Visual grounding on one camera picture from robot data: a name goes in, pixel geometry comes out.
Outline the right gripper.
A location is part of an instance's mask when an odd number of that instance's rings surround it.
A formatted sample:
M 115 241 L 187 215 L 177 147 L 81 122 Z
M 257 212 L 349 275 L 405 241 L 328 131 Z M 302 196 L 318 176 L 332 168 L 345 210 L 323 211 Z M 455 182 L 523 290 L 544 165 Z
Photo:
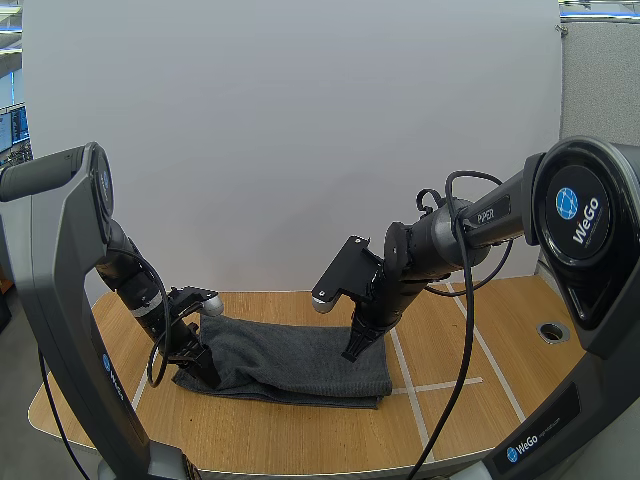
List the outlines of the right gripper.
M 341 356 L 356 361 L 400 321 L 425 287 L 425 281 L 381 279 L 375 285 L 373 300 L 356 304 L 349 340 Z

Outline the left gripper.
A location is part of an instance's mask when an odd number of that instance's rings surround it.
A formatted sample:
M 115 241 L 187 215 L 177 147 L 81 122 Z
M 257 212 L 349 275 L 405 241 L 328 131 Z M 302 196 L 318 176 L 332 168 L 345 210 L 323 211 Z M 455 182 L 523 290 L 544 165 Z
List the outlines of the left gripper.
M 217 388 L 221 382 L 213 362 L 211 349 L 202 345 L 198 336 L 198 325 L 185 319 L 201 310 L 201 302 L 196 298 L 168 298 L 154 310 L 149 319 L 149 335 L 154 341 L 149 360 L 157 354 L 177 365 L 194 379 L 199 379 L 210 388 Z

